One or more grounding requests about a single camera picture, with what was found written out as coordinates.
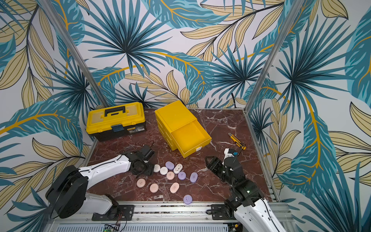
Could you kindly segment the white round earphone case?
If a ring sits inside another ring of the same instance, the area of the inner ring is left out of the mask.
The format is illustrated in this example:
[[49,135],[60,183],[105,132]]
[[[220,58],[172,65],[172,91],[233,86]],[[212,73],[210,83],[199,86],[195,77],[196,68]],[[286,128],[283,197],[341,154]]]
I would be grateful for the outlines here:
[[165,176],[167,175],[167,173],[169,172],[168,168],[166,166],[164,167],[161,167],[160,170],[159,170],[160,174]]
[[161,166],[159,164],[154,165],[154,173],[158,173],[161,169]]

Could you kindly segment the yellow top drawer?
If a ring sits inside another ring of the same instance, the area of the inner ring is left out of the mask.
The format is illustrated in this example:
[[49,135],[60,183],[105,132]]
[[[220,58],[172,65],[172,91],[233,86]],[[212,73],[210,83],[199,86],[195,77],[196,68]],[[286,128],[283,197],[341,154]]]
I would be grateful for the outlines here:
[[211,136],[197,120],[173,131],[171,136],[183,158],[200,151],[203,147],[210,144],[212,140]]

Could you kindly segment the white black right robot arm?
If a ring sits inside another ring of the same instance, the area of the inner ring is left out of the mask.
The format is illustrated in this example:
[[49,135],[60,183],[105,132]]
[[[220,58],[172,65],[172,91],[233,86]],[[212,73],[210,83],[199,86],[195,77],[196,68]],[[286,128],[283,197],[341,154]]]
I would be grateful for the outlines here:
[[235,156],[220,160],[216,156],[205,158],[206,167],[230,188],[231,197],[224,201],[225,212],[238,220],[249,232],[285,232],[271,210],[267,199],[249,180]]

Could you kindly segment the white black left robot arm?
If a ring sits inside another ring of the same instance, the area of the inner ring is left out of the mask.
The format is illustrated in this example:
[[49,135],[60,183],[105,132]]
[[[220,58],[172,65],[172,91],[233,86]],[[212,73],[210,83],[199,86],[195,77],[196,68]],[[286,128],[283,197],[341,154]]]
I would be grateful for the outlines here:
[[63,169],[46,192],[46,199],[60,218],[75,213],[93,213],[113,220],[123,215],[118,202],[109,194],[96,195],[88,190],[94,185],[121,173],[131,172],[135,176],[151,176],[154,165],[149,161],[155,154],[149,146],[138,151],[122,154],[101,163]]

